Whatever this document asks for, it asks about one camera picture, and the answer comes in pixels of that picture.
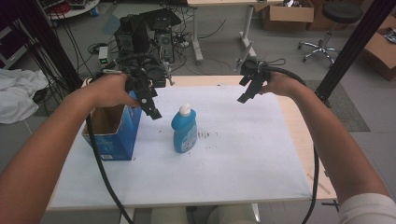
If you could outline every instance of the plastic bottle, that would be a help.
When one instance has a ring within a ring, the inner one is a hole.
[[[174,147],[179,153],[190,150],[197,141],[196,113],[189,104],[183,105],[172,119]]]

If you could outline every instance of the white paper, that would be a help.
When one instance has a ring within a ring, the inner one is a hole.
[[[106,161],[125,206],[253,203],[310,198],[303,168],[273,94],[236,101],[246,88],[166,87],[154,98],[163,117],[142,113],[131,161]],[[188,152],[173,149],[171,121],[190,104],[198,139]],[[114,206],[92,149],[78,135],[51,208]]]

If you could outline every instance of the office chair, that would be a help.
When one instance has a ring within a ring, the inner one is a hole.
[[[307,42],[299,42],[298,49],[300,49],[303,45],[310,46],[314,48],[314,50],[308,54],[306,54],[303,58],[303,62],[305,62],[308,57],[311,55],[322,52],[327,59],[330,61],[330,66],[334,64],[334,59],[329,55],[328,51],[334,51],[339,53],[338,49],[328,48],[327,43],[332,37],[332,32],[335,29],[337,23],[350,24],[358,21],[363,14],[361,8],[354,4],[348,2],[330,2],[325,3],[322,9],[323,15],[331,21],[334,21],[334,25],[332,29],[326,33],[323,39],[320,39],[318,44],[311,44]]]

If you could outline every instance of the bottle label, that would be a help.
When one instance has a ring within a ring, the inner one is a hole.
[[[181,143],[181,152],[186,152],[195,145],[197,135],[197,126],[195,124],[183,139],[183,142]]]

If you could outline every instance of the blue cardboard box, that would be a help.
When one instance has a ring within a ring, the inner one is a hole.
[[[130,161],[134,152],[142,109],[128,105],[95,108],[92,111],[92,127],[102,161]],[[87,126],[82,136],[90,144]]]

